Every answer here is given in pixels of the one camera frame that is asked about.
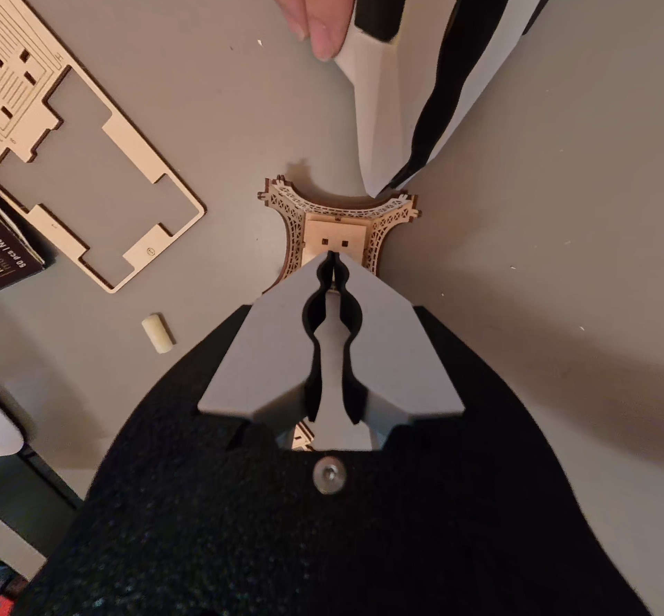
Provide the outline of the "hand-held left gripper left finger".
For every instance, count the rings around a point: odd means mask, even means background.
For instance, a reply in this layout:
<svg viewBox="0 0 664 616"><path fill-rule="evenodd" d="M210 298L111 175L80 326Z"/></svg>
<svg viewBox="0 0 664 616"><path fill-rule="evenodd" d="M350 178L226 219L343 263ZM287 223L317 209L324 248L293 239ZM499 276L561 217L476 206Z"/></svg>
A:
<svg viewBox="0 0 664 616"><path fill-rule="evenodd" d="M315 331L326 318L335 257L328 251L259 297L198 408L252 423L315 421L322 394Z"/></svg>

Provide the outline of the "dark flat panel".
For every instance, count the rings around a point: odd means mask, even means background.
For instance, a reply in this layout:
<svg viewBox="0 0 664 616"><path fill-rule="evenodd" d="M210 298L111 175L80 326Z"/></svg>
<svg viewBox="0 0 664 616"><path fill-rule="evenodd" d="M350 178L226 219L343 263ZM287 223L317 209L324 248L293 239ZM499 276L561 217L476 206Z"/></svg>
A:
<svg viewBox="0 0 664 616"><path fill-rule="evenodd" d="M29 445L1 457L1 561L28 578L53 554L84 500Z"/></svg>

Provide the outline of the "small cream wax cylinder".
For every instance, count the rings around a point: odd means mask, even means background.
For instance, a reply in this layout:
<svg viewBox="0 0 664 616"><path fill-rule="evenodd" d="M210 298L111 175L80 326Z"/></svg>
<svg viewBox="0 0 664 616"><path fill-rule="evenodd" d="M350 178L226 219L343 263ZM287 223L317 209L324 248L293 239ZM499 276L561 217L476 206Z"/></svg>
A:
<svg viewBox="0 0 664 616"><path fill-rule="evenodd" d="M149 315L141 325L158 354L166 354L174 348L175 340L160 313Z"/></svg>

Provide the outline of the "white rounded plastic object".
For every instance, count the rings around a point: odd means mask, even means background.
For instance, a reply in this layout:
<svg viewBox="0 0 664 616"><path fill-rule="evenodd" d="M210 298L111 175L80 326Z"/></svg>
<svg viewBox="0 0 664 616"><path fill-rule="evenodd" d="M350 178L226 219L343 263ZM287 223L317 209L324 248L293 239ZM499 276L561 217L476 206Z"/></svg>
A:
<svg viewBox="0 0 664 616"><path fill-rule="evenodd" d="M1 457L20 453L26 443L20 424L1 405Z"/></svg>

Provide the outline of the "dark purple kit box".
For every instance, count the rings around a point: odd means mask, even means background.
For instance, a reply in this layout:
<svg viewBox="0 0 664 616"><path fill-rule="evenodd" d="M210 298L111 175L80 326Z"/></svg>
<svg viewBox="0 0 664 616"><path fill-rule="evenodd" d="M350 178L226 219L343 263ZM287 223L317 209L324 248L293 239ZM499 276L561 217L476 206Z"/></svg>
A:
<svg viewBox="0 0 664 616"><path fill-rule="evenodd" d="M1 290L43 272L47 266L29 234L1 209Z"/></svg>

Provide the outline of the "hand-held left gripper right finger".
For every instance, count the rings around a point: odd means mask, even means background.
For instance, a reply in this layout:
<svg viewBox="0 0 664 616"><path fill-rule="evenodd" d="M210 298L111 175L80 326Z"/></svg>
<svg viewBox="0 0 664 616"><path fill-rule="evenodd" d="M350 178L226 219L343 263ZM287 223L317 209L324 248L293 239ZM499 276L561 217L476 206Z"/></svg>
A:
<svg viewBox="0 0 664 616"><path fill-rule="evenodd" d="M464 404L413 305L342 253L334 254L350 420L374 431L460 415Z"/></svg>

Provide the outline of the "wooden lattice tower base model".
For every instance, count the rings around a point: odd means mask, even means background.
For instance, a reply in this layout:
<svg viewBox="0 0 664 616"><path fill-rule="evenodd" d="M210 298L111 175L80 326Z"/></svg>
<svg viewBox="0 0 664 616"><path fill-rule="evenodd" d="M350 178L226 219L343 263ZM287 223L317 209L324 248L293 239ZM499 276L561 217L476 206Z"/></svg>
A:
<svg viewBox="0 0 664 616"><path fill-rule="evenodd" d="M344 253L373 274L388 233L421 215L417 196L398 192L387 200L360 207L323 205L306 198L284 176L266 179L259 200L277 211L286 226L287 248L277 282L293 274L315 256L332 250ZM341 299L335 287L326 294L327 318L316 330L321 346L322 392L316 420L302 421L295 431L296 449L371 451L377 443L364 423L353 425L343 404L343 346L349 330L339 318Z"/></svg>

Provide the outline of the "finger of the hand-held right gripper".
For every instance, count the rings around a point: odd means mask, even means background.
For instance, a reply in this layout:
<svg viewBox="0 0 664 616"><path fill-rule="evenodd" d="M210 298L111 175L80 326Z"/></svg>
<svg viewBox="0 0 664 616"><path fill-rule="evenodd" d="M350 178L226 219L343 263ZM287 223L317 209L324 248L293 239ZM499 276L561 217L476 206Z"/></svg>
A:
<svg viewBox="0 0 664 616"><path fill-rule="evenodd" d="M414 127L400 189L449 140L546 0L457 0L437 58L433 90Z"/></svg>
<svg viewBox="0 0 664 616"><path fill-rule="evenodd" d="M433 90L456 2L406 0L400 29L389 43L358 29L353 11L335 62L353 85L359 165L371 197L382 192L411 155L414 127Z"/></svg>

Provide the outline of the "plywood cutout frame sheet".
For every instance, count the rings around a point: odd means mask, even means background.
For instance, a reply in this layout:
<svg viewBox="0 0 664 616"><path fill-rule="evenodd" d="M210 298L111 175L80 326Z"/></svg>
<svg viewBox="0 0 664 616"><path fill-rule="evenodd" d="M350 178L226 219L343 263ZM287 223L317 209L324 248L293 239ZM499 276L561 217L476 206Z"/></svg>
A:
<svg viewBox="0 0 664 616"><path fill-rule="evenodd" d="M151 184L169 178L195 207L196 214L177 232L156 224L123 254L130 273L111 285L85 260L89 251L60 219L42 204L27 208L1 187L1 199L63 255L87 273L102 289L114 294L153 262L206 213L177 172L151 145L62 40L25 0L1 0L1 159L12 152L31 163L46 136L59 129L63 120L48 99L69 72L86 84L110 112L102 126L108 138Z"/></svg>

